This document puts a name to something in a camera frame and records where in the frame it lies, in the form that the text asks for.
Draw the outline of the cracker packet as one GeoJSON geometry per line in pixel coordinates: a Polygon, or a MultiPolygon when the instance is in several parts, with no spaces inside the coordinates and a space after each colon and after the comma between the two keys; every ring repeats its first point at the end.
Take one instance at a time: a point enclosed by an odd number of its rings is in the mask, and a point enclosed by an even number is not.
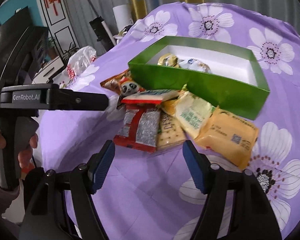
{"type": "Polygon", "coordinates": [[[186,140],[179,122],[172,116],[161,112],[157,136],[157,150],[178,146],[186,140]]]}

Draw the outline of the white tv cabinet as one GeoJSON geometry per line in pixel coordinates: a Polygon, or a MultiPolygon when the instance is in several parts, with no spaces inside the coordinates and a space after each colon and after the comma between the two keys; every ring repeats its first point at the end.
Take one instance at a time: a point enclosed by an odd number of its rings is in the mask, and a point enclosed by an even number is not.
{"type": "Polygon", "coordinates": [[[40,71],[34,76],[33,84],[49,83],[53,75],[64,67],[62,59],[58,56],[49,61],[40,71]]]}

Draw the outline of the orange yellow snack packet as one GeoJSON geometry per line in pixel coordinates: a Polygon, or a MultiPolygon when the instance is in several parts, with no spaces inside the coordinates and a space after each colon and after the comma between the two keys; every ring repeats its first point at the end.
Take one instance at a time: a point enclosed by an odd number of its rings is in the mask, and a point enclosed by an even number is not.
{"type": "Polygon", "coordinates": [[[258,128],[252,122],[217,107],[194,141],[243,170],[248,166],[257,139],[258,128]]]}

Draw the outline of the potted plant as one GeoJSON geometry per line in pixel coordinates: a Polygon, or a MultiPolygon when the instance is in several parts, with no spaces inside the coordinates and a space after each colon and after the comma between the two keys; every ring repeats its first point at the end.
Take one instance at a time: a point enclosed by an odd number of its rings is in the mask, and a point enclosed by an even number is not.
{"type": "Polygon", "coordinates": [[[47,55],[51,60],[54,60],[58,56],[55,38],[52,36],[47,39],[47,55]]]}

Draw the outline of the red grey snack packet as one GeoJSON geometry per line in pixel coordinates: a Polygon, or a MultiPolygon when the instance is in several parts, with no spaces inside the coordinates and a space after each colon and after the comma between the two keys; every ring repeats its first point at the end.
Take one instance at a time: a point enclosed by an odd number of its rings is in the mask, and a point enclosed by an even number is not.
{"type": "Polygon", "coordinates": [[[127,105],[115,145],[153,153],[157,149],[160,110],[155,105],[127,105]]]}

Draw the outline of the green white snack packet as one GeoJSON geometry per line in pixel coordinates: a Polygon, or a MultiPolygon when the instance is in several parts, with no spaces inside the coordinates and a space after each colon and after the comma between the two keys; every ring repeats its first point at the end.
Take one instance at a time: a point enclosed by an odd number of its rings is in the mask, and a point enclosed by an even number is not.
{"type": "Polygon", "coordinates": [[[181,91],[177,99],[164,101],[161,109],[174,117],[182,129],[192,138],[198,137],[215,106],[189,91],[181,91]]]}

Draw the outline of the white plastic bag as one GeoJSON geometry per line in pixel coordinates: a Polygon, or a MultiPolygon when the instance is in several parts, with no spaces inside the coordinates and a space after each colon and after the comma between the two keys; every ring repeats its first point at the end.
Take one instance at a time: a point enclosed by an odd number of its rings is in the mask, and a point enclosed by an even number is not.
{"type": "Polygon", "coordinates": [[[65,69],[61,74],[60,88],[66,88],[75,78],[80,76],[95,60],[97,51],[92,46],[77,48],[70,44],[69,49],[65,52],[63,60],[66,63],[65,69]]]}

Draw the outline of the green cardboard box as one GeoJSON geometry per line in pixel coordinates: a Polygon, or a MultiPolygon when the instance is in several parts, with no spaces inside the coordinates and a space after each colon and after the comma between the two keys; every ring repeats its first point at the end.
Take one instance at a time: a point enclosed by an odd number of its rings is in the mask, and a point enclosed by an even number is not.
{"type": "Polygon", "coordinates": [[[165,36],[132,58],[133,80],[145,89],[188,90],[244,118],[257,118],[270,89],[253,52],[233,44],[201,38],[165,36]],[[180,60],[198,59],[211,72],[158,65],[159,58],[172,53],[180,60]]]}

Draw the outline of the cream red-edged snack packet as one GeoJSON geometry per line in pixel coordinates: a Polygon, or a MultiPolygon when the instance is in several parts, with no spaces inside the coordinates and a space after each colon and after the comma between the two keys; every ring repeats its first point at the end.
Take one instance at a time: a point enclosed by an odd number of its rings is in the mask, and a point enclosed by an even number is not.
{"type": "Polygon", "coordinates": [[[129,95],[122,99],[124,104],[153,104],[159,105],[164,101],[178,97],[178,90],[157,89],[146,90],[143,92],[129,95]]]}

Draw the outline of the white cylinder bin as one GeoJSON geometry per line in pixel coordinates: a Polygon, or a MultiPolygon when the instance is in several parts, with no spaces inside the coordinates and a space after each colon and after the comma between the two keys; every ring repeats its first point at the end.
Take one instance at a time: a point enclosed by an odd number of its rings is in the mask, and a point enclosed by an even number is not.
{"type": "Polygon", "coordinates": [[[113,7],[113,13],[118,31],[121,31],[126,26],[133,24],[131,9],[128,4],[113,7]]]}

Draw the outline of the purple floral tablecloth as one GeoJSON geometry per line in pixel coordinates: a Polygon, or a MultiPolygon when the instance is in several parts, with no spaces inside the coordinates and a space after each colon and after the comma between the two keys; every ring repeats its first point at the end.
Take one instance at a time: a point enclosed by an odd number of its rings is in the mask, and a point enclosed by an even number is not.
{"type": "MultiPolygon", "coordinates": [[[[165,4],[138,20],[73,90],[114,101],[114,92],[101,82],[164,36],[207,38],[253,51],[270,94],[255,120],[260,135],[250,168],[287,237],[300,222],[300,35],[287,22],[235,5],[165,4]]],[[[205,196],[194,186],[181,146],[153,154],[117,147],[93,201],[110,239],[189,239],[205,196]]]]}

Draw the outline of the white blue snack packet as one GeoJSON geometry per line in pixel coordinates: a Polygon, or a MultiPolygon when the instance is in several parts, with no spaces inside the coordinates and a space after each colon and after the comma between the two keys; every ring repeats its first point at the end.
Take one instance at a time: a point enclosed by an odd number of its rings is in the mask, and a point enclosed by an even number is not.
{"type": "Polygon", "coordinates": [[[179,62],[179,67],[202,73],[212,73],[210,67],[198,59],[188,59],[179,62]]]}

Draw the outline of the gold foil snack packet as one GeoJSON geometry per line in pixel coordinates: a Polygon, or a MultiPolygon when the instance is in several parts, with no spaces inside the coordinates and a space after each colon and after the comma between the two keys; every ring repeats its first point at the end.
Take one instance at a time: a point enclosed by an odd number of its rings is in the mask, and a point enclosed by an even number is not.
{"type": "Polygon", "coordinates": [[[179,68],[178,58],[172,53],[162,55],[157,62],[159,66],[179,68]]]}

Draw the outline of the orange panda snack packet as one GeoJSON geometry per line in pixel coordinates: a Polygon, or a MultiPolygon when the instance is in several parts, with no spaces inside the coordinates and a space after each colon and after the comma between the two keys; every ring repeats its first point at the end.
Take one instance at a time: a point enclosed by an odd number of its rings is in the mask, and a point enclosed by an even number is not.
{"type": "Polygon", "coordinates": [[[101,87],[114,91],[120,96],[129,96],[143,92],[145,89],[132,79],[130,70],[110,77],[100,83],[101,87]]]}

